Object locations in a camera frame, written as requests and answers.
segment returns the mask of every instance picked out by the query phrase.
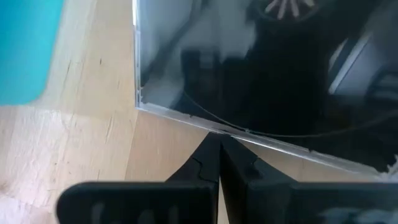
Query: light wood surface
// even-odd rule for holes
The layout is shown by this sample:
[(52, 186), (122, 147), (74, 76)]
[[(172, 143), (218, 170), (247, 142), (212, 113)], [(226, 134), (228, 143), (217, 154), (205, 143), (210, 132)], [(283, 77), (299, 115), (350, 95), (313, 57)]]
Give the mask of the light wood surface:
[[(78, 182), (165, 180), (206, 136), (134, 109), (133, 42), (131, 0), (65, 0), (46, 90), (0, 107), (0, 223), (56, 223), (58, 196)], [(245, 144), (297, 180), (363, 180)]]

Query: blue plastic object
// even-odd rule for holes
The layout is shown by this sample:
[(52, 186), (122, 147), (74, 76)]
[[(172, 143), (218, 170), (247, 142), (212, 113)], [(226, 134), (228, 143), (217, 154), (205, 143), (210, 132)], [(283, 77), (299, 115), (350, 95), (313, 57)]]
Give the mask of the blue plastic object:
[(0, 105), (43, 92), (63, 0), (0, 0)]

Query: clear plastic case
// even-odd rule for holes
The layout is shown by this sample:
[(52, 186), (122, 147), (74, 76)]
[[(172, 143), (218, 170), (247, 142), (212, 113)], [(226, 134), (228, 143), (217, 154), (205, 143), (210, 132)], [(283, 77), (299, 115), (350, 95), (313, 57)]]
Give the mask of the clear plastic case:
[(133, 16), (139, 109), (394, 178), (398, 2), (133, 0)]

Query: black object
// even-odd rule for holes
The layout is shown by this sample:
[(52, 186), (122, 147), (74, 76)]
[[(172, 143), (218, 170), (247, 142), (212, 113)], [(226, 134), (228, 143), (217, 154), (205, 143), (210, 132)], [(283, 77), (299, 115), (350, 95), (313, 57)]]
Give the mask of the black object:
[(57, 205), (61, 224), (217, 223), (218, 179), (234, 223), (396, 223), (396, 184), (298, 183), (229, 136), (209, 134), (164, 183), (85, 183)]

